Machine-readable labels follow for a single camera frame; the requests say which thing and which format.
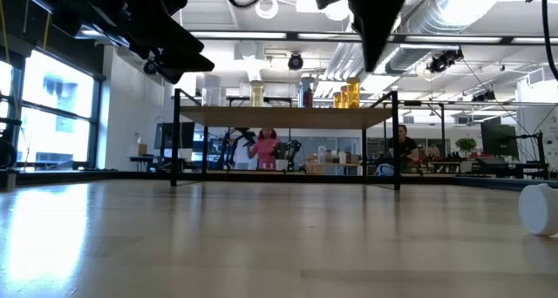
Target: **floor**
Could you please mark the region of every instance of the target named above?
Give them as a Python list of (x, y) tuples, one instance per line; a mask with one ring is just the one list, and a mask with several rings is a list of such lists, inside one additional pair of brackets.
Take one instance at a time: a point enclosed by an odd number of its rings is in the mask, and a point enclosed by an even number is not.
[(0, 193), (0, 297), (556, 297), (518, 193), (115, 180)]

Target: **woman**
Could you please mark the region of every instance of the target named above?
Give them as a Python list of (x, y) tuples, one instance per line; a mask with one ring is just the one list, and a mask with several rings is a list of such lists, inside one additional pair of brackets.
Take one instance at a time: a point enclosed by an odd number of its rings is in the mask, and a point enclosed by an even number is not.
[(273, 151), (279, 143), (277, 133), (273, 128), (263, 128), (260, 130), (258, 142), (252, 148), (248, 148), (248, 157), (252, 159), (257, 154), (258, 169), (275, 170), (276, 158), (273, 156)]

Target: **person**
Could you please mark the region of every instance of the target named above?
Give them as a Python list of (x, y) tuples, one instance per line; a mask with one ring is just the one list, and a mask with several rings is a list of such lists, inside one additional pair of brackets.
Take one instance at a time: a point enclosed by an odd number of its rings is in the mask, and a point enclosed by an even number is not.
[[(419, 161), (419, 149), (417, 148), (417, 143), (415, 140), (407, 137), (407, 126), (399, 125), (398, 130), (398, 148), (399, 157), (403, 161)], [(393, 158), (393, 138), (388, 142), (388, 151)]]
[(273, 156), (273, 151), (279, 143), (277, 133), (273, 128), (263, 128), (260, 130), (257, 143), (248, 148), (248, 157), (253, 159), (257, 154), (258, 169), (275, 170), (276, 158)]

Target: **pink shirt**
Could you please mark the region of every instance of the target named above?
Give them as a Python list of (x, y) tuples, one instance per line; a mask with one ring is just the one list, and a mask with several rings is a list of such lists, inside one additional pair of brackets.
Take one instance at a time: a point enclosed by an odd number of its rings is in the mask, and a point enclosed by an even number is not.
[(273, 153), (275, 146), (279, 143), (280, 141), (275, 139), (260, 139), (255, 144), (252, 151), (258, 155), (260, 169), (263, 169), (264, 164), (266, 169), (276, 168), (276, 158), (271, 154)]

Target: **white ceiling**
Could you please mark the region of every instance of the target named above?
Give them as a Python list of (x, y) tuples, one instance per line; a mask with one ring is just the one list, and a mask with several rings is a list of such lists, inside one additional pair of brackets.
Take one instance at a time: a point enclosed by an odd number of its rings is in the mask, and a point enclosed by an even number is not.
[[(418, 0), (407, 0), (402, 13), (409, 11)], [(552, 18), (558, 17), (558, 3), (549, 5), (551, 18), (551, 31), (558, 35), (558, 22)], [(260, 18), (254, 9), (235, 9), (228, 5), (227, 0), (189, 0), (188, 6), (181, 14), (174, 16), (175, 20), (182, 22), (188, 30), (281, 30), (281, 31), (344, 31), (349, 23), (329, 20), (324, 14), (307, 14), (296, 12), (296, 6), (288, 3), (279, 3), (279, 13), (273, 19)], [(542, 35), (541, 27), (541, 2), (535, 0), (525, 3), (523, 0), (502, 0), (498, 2), (483, 18), (470, 26), (465, 33), (483, 35)], [(215, 53), (220, 58), (224, 53), (232, 53), (234, 41), (207, 41), (204, 42), (208, 54), (213, 60)], [(265, 42), (266, 56), (272, 57), (271, 68), (261, 72), (262, 79), (270, 82), (296, 83), (302, 72), (289, 72), (286, 65), (289, 54), (299, 51), (305, 59), (305, 67), (311, 69), (325, 69), (333, 57), (337, 44), (333, 43), (291, 43), (291, 42)], [(554, 49), (558, 56), (558, 47)], [(467, 62), (475, 71), (481, 81), (494, 79), (498, 85), (496, 93), (499, 98), (512, 98), (514, 96), (514, 80), (524, 77), (525, 74), (517, 71), (530, 71), (536, 64), (546, 63), (543, 47), (516, 47), (516, 46), (463, 46)], [(507, 71), (500, 71), (500, 64), (507, 66)], [(230, 64), (216, 62), (217, 68), (212, 74), (226, 79), (225, 86), (234, 86), (241, 81), (248, 80), (246, 72), (228, 70)], [(401, 78), (398, 85), (402, 92), (415, 92), (413, 96), (420, 96), (421, 92), (439, 92), (442, 98), (458, 98), (464, 90), (479, 85), (479, 81), (471, 75), (464, 64), (453, 66), (448, 73), (435, 78), (432, 82), (422, 77), (424, 67), (418, 67), (417, 77)]]

